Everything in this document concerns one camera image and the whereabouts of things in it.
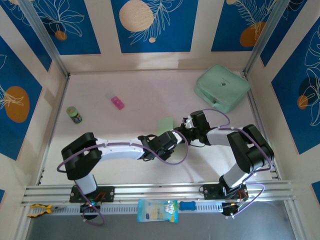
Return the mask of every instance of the pliers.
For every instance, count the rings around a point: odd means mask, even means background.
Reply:
[[[66,206],[53,206],[52,204],[50,205],[42,205],[42,204],[33,204],[30,206],[31,209],[34,208],[43,208],[45,209],[44,211],[38,213],[38,214],[29,214],[29,218],[37,218],[40,217],[44,214],[52,214],[53,211],[59,210],[59,209],[64,209]]]

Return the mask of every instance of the white table surface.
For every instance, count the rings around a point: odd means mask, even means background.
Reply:
[[[86,132],[96,138],[129,140],[140,135],[156,134],[157,121],[174,117],[175,127],[183,117],[208,108],[194,93],[194,86],[203,70],[121,71],[99,74],[72,75],[66,90],[54,136],[45,162],[42,185],[72,184],[64,173],[57,172],[61,150]],[[125,107],[118,110],[106,97],[107,92],[118,96]],[[66,109],[75,106],[83,121],[74,124]],[[206,112],[212,127],[226,122],[216,112]],[[247,97],[228,113],[231,125],[243,127],[254,124]],[[185,146],[178,146],[170,162],[177,162],[185,154]],[[180,165],[166,165],[159,160],[118,159],[98,163],[92,170],[98,184],[164,184],[216,182],[236,162],[230,147],[190,147],[188,158]],[[269,172],[262,172],[251,180],[271,180]]]

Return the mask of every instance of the pink bottle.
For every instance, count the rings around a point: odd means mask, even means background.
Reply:
[[[107,98],[111,100],[111,102],[119,109],[123,109],[125,107],[125,104],[112,92],[109,92],[106,94]]]

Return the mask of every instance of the tin can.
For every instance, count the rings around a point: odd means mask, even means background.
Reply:
[[[75,124],[79,124],[82,121],[82,117],[78,113],[78,110],[74,106],[70,106],[66,109],[66,113],[72,119]]]

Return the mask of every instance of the white wall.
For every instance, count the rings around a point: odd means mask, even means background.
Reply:
[[[101,54],[63,55],[61,58],[71,73],[206,69],[213,64],[223,64],[232,70],[243,69],[251,51],[211,52],[224,1],[198,1],[191,52],[122,54],[110,0],[85,0]]]
[[[42,85],[42,91],[17,160],[0,154],[0,189],[5,190],[0,206],[0,239],[6,240],[11,239],[15,233],[26,186],[35,184],[65,78],[59,73],[54,63],[51,64],[49,72],[45,70],[1,7],[0,22],[0,36]]]
[[[308,239],[320,236],[320,205],[311,187],[311,183],[320,180],[320,145],[299,155],[271,82],[319,16],[320,1],[308,0],[267,66],[263,67],[259,59],[249,74],[283,178],[296,183],[297,201],[303,211]]]

